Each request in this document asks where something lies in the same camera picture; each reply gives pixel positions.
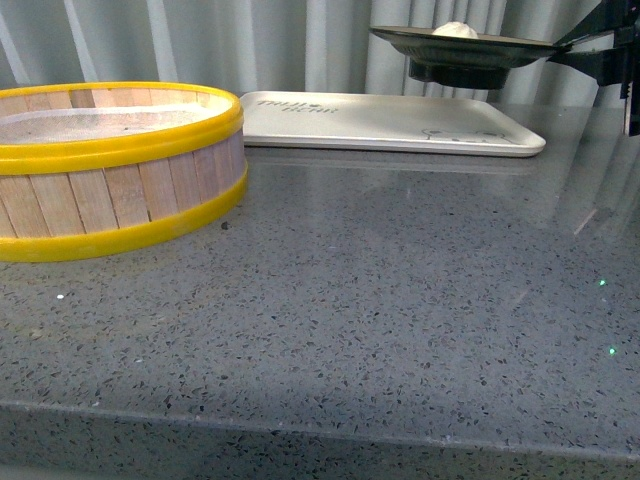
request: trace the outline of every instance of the yellow rim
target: yellow rim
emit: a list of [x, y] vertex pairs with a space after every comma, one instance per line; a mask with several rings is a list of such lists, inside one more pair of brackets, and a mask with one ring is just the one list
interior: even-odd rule
[[123, 137], [59, 143], [0, 145], [0, 175], [61, 173], [141, 163], [224, 140], [242, 128], [242, 106], [232, 93], [212, 87], [167, 82], [98, 82], [4, 90], [0, 98], [72, 90], [168, 89], [223, 97], [231, 107], [215, 117], [180, 127]]
[[60, 262], [101, 257], [155, 245], [189, 233], [231, 210], [247, 188], [247, 169], [221, 195], [170, 217], [120, 230], [46, 238], [0, 239], [0, 261]]

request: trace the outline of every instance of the gray countertop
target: gray countertop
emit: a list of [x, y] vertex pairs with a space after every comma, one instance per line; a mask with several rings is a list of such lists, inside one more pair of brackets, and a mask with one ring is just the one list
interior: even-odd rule
[[[249, 148], [245, 199], [197, 232], [0, 264], [0, 463], [157, 475], [77, 445], [74, 463], [95, 422], [144, 422], [637, 478], [640, 141], [620, 111], [502, 110], [542, 153]], [[148, 433], [145, 458], [174, 455]]]

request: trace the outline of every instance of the wooden bowl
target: wooden bowl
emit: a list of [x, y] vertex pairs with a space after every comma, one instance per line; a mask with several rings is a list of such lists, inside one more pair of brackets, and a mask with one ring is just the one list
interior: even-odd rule
[[109, 255], [220, 217], [246, 189], [242, 122], [236, 96], [195, 85], [0, 92], [0, 260]]

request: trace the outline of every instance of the white tray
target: white tray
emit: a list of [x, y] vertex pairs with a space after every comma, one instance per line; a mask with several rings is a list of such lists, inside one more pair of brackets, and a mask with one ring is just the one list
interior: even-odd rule
[[249, 146], [529, 157], [545, 141], [478, 100], [313, 92], [241, 99]]

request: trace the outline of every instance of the black plate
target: black plate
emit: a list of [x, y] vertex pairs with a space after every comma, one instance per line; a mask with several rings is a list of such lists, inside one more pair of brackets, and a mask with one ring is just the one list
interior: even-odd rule
[[371, 27], [400, 53], [411, 58], [409, 75], [450, 87], [504, 87], [509, 70], [564, 52], [547, 42], [480, 34], [478, 39], [433, 35], [431, 28]]

